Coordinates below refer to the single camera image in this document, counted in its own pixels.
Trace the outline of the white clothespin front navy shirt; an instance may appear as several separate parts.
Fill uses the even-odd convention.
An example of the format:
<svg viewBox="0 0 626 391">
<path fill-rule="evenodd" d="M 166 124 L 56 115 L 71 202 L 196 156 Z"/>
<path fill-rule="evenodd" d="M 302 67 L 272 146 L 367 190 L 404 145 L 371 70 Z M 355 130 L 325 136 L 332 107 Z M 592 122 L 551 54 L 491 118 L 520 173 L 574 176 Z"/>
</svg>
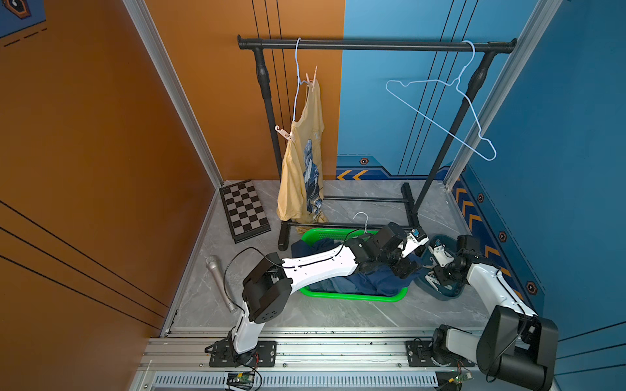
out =
<svg viewBox="0 0 626 391">
<path fill-rule="evenodd" d="M 437 278 L 435 278 L 433 275 L 426 275 L 425 281 L 434 289 L 438 289 L 440 287 Z"/>
</svg>

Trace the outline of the navy printed t-shirt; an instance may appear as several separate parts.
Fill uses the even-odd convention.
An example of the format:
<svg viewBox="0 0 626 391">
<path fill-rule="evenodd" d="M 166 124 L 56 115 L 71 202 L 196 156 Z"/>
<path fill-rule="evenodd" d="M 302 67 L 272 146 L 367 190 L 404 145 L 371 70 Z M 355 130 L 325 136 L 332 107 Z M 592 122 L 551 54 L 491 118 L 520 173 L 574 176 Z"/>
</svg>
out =
<svg viewBox="0 0 626 391">
<path fill-rule="evenodd" d="M 323 253 L 339 246 L 340 241 L 324 238 L 314 244 L 307 244 L 299 240 L 291 245 L 293 258 L 307 257 L 317 253 Z M 307 288 L 318 293 L 342 293 L 359 294 L 369 296 L 393 297 L 403 288 L 407 288 L 412 281 L 422 276 L 425 269 L 417 270 L 406 279 L 396 276 L 387 265 L 378 267 L 373 272 L 363 274 L 357 273 L 349 276 L 334 277 L 313 283 Z"/>
</svg>

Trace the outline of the tan yellow t-shirt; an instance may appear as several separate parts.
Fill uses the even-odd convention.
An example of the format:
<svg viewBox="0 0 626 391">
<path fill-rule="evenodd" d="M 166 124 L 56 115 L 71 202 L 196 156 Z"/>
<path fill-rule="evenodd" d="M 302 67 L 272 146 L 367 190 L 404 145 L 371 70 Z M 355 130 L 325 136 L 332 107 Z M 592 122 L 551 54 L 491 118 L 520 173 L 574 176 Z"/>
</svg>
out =
<svg viewBox="0 0 626 391">
<path fill-rule="evenodd" d="M 278 217 L 296 223 L 325 223 L 321 141 L 324 120 L 318 81 L 307 87 L 300 118 L 291 122 L 282 161 Z"/>
</svg>

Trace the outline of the pink clothespin front tan shirt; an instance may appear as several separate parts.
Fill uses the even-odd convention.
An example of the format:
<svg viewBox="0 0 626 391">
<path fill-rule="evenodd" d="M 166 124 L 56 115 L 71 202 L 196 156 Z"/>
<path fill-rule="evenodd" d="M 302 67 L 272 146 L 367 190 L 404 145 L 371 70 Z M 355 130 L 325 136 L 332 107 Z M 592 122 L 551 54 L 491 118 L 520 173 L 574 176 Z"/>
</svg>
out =
<svg viewBox="0 0 626 391">
<path fill-rule="evenodd" d="M 292 142 L 292 143 L 295 143 L 298 139 L 295 133 L 293 132 L 293 130 L 287 131 L 281 128 L 279 125 L 275 126 L 275 132 L 281 135 L 285 140 Z"/>
</svg>

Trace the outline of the white wire hanger tan shirt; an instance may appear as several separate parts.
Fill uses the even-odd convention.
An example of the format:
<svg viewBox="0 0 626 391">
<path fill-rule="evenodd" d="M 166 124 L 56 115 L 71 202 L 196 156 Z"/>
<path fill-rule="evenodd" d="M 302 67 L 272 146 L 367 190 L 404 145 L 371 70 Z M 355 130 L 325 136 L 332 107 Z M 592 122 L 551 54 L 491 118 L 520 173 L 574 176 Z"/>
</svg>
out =
<svg viewBox="0 0 626 391">
<path fill-rule="evenodd" d="M 297 85 L 296 85 L 296 93 L 293 99 L 293 112 L 292 112 L 292 122 L 296 122 L 296 114 L 297 114 L 297 106 L 298 106 L 298 96 L 299 96 L 299 91 L 301 88 L 302 84 L 309 84 L 309 81 L 303 81 L 303 79 L 301 79 L 301 74 L 300 74 L 300 67 L 299 67 L 299 59 L 298 59 L 298 50 L 300 47 L 300 43 L 302 42 L 302 38 L 298 37 L 298 39 L 296 40 L 295 43 L 295 47 L 294 47 L 294 62 L 296 65 L 296 77 L 297 77 Z"/>
</svg>

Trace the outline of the white wire hanger navy shirt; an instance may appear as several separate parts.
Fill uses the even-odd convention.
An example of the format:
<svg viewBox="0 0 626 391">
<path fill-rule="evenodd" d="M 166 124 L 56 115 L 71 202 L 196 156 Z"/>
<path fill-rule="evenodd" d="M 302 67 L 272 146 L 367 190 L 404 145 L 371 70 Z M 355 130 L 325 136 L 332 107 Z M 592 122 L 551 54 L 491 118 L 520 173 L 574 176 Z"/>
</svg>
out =
<svg viewBox="0 0 626 391">
<path fill-rule="evenodd" d="M 353 216 L 355 226 L 349 229 L 345 239 L 353 239 L 359 236 L 371 236 L 378 233 L 377 228 L 369 224 L 369 215 L 364 211 L 356 212 Z"/>
</svg>

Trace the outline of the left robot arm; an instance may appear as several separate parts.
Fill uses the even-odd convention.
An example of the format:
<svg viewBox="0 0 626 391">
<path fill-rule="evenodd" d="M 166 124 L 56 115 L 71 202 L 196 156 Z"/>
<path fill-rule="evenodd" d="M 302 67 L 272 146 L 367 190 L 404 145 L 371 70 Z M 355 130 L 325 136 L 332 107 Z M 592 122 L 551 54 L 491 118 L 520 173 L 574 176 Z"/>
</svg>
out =
<svg viewBox="0 0 626 391">
<path fill-rule="evenodd" d="M 285 309 L 292 293 L 322 280 L 370 272 L 376 267 L 389 267 L 395 276 L 407 279 L 420 268 L 409 255 L 425 249 L 428 241 L 422 228 L 405 231 L 396 223 L 388 223 L 375 234 L 348 233 L 334 248 L 307 257 L 262 255 L 242 283 L 244 306 L 230 334 L 233 355 L 254 353 L 265 323 Z"/>
</svg>

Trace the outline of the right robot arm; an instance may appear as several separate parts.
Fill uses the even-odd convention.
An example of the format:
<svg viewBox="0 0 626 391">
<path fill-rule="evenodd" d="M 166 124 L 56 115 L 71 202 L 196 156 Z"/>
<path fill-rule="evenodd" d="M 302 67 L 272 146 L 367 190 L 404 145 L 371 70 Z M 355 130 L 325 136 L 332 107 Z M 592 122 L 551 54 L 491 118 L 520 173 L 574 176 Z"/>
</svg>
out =
<svg viewBox="0 0 626 391">
<path fill-rule="evenodd" d="M 450 249 L 438 239 L 429 244 L 435 288 L 473 287 L 490 313 L 480 336 L 442 325 L 432 341 L 434 360 L 441 364 L 466 359 L 478 365 L 487 381 L 505 381 L 530 390 L 549 390 L 559 329 L 541 318 L 505 280 L 502 270 L 485 258 L 480 241 L 459 236 Z"/>
</svg>

